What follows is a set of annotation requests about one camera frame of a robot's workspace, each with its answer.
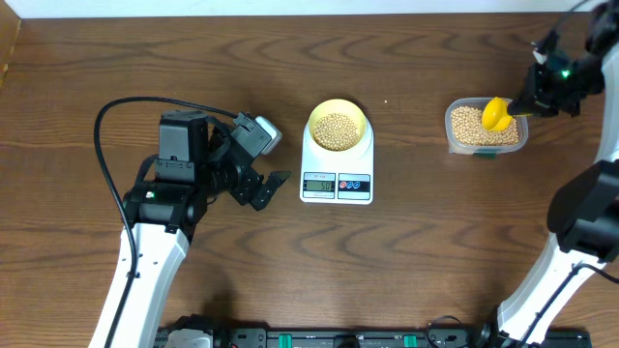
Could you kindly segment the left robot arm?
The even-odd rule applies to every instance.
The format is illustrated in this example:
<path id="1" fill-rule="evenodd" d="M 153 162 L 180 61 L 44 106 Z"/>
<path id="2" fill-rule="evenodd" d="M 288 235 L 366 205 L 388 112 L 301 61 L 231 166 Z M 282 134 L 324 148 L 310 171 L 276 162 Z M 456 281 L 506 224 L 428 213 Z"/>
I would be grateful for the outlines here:
<path id="1" fill-rule="evenodd" d="M 226 124 L 200 111 L 165 112 L 157 154 L 140 166 L 121 207 L 127 227 L 93 347 L 151 347 L 173 278 L 193 233 L 216 197 L 264 209 L 289 178 L 251 166 L 281 139 L 266 118 L 241 112 Z"/>

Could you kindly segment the yellow plastic measuring scoop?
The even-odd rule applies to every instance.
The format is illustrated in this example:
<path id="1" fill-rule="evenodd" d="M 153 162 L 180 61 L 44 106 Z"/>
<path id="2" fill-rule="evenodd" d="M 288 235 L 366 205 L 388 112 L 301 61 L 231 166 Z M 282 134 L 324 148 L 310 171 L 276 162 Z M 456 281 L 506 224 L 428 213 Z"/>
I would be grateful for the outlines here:
<path id="1" fill-rule="evenodd" d="M 482 126 L 486 131 L 505 131 L 516 119 L 530 117 L 531 113 L 513 113 L 509 110 L 511 100 L 498 97 L 490 100 L 482 113 Z"/>

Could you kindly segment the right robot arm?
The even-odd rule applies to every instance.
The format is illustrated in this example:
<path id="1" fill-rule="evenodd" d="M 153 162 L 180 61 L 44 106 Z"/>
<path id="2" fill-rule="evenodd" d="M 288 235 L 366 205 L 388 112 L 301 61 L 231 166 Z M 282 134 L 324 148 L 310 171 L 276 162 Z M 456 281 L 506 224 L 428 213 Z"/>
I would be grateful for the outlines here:
<path id="1" fill-rule="evenodd" d="M 553 196 L 540 257 L 484 325 L 479 347 L 538 347 L 577 289 L 618 256 L 618 0 L 592 12 L 585 54 L 565 60 L 558 29 L 534 44 L 535 63 L 507 110 L 512 115 L 576 116 L 590 95 L 604 94 L 604 119 L 593 165 Z"/>

